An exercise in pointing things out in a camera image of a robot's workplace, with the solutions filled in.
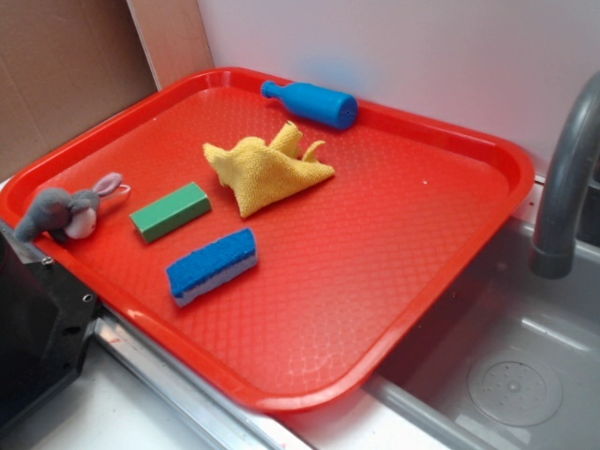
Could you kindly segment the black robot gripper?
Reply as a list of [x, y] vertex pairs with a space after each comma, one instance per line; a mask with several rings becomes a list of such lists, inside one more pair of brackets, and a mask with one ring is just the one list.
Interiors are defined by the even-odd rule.
[[26, 254], [1, 226], [1, 434], [73, 383], [95, 328], [97, 294], [61, 263]]

